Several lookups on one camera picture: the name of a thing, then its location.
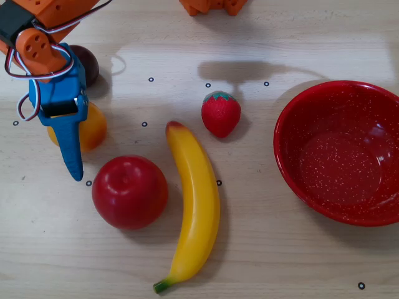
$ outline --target orange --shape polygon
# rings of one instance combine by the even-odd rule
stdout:
[[[49,126],[47,132],[52,142],[59,145],[54,130]],[[88,153],[98,147],[107,135],[107,119],[101,110],[89,102],[87,119],[79,124],[80,150]]]

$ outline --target speckled red bowl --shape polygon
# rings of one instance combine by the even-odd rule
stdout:
[[[335,81],[296,96],[274,132],[278,167],[310,207],[340,222],[399,221],[399,97]]]

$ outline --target strawberry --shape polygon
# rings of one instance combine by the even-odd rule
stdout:
[[[202,120],[205,127],[216,137],[227,137],[241,117],[241,107],[231,95],[214,92],[208,95],[202,105]]]

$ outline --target orange servo bracket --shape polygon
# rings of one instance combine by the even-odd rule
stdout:
[[[14,1],[31,14],[44,27],[51,28],[68,22],[91,10],[100,0],[8,0]],[[22,31],[16,42],[16,50],[33,75],[42,75],[62,69],[67,61],[61,53],[52,49],[51,42],[60,42],[78,24],[63,31],[45,34],[30,28]],[[8,45],[0,41],[0,51],[8,52]]]
[[[229,15],[237,16],[247,0],[180,0],[180,2],[191,16],[196,16],[199,12],[206,14],[210,9],[223,8]]]

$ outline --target yellow banana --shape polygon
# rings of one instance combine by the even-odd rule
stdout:
[[[160,293],[196,275],[212,251],[220,220],[216,178],[205,150],[181,123],[166,126],[169,143],[183,185],[183,224],[169,275],[154,284]]]

